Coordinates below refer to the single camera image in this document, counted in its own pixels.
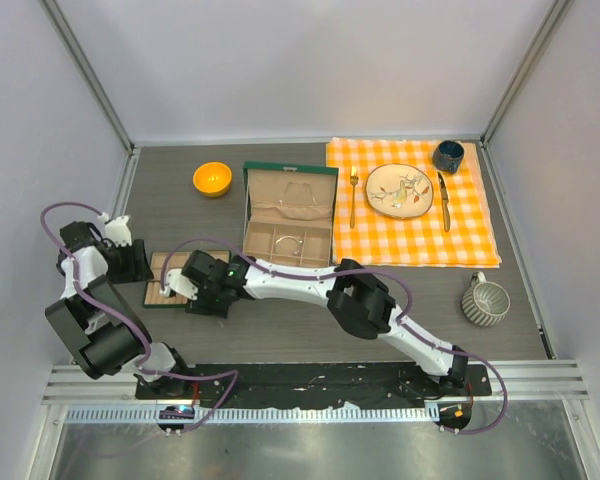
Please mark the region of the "green jewelry box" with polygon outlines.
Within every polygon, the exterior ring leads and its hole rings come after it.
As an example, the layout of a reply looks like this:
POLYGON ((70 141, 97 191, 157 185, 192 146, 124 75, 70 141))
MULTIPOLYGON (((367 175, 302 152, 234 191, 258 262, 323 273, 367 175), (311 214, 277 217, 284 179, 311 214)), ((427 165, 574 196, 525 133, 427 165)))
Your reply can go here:
POLYGON ((331 263, 339 171, 326 166, 247 161, 243 252, 271 263, 331 263))

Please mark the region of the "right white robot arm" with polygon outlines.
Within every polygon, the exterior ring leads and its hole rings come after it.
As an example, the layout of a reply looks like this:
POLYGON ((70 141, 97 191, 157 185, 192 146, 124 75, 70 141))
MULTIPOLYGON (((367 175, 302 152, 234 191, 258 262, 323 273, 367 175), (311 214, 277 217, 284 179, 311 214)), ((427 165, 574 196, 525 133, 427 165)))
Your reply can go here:
POLYGON ((163 293, 187 298, 191 311, 200 315, 225 317, 240 299, 285 299, 324 307, 349 335, 387 342, 415 361, 437 391, 457 393, 468 381, 466 352, 414 322, 379 274, 351 259, 338 266, 305 268, 244 254, 225 262, 196 250, 183 267, 164 269, 161 282, 163 293))

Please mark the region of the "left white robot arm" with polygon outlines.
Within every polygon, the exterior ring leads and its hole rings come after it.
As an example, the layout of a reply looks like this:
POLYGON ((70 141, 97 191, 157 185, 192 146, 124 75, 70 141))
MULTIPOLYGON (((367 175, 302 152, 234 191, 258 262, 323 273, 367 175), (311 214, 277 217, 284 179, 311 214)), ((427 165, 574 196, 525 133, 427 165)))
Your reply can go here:
POLYGON ((144 241, 128 234, 112 240, 84 221, 62 227, 60 238, 64 248, 56 268, 65 288, 45 316, 77 365, 93 380, 128 371, 140 388, 158 398, 190 395, 193 375, 182 357, 152 341, 115 288, 154 278, 144 241))

